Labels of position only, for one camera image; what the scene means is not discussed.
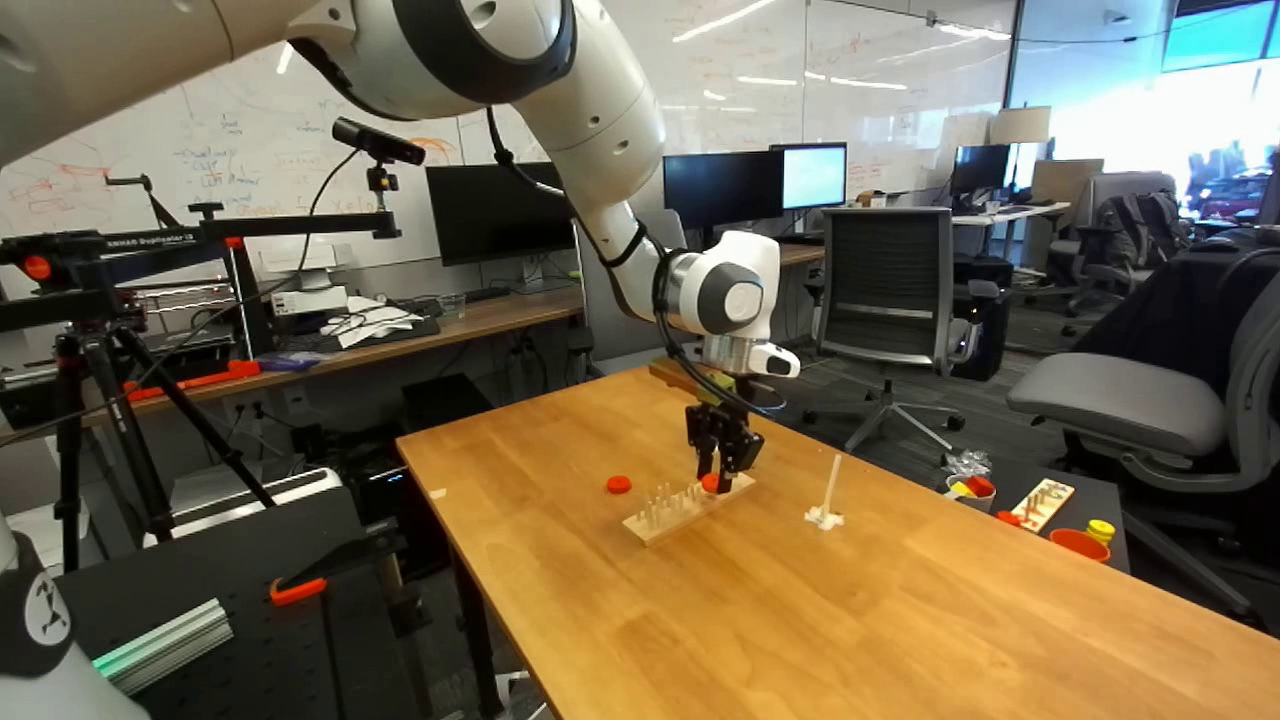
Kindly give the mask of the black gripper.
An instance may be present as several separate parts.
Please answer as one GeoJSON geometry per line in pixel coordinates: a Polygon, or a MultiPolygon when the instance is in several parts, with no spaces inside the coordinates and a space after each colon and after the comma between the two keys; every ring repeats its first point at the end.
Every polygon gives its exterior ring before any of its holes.
{"type": "Polygon", "coordinates": [[[722,462],[722,493],[737,493],[741,475],[763,447],[763,434],[749,428],[749,416],[722,405],[692,405],[682,413],[687,445],[697,447],[697,478],[715,475],[722,462]]]}

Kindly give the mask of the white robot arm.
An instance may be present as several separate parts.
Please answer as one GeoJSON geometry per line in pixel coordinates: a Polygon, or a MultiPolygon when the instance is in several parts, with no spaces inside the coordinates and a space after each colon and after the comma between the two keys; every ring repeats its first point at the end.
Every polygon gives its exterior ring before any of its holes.
{"type": "Polygon", "coordinates": [[[773,340],[776,240],[730,231],[672,247],[635,215],[665,124],[601,0],[0,0],[0,161],[264,45],[296,48],[385,118],[517,106],[610,272],[616,304],[704,344],[687,363],[697,385],[798,373],[773,340]]]}

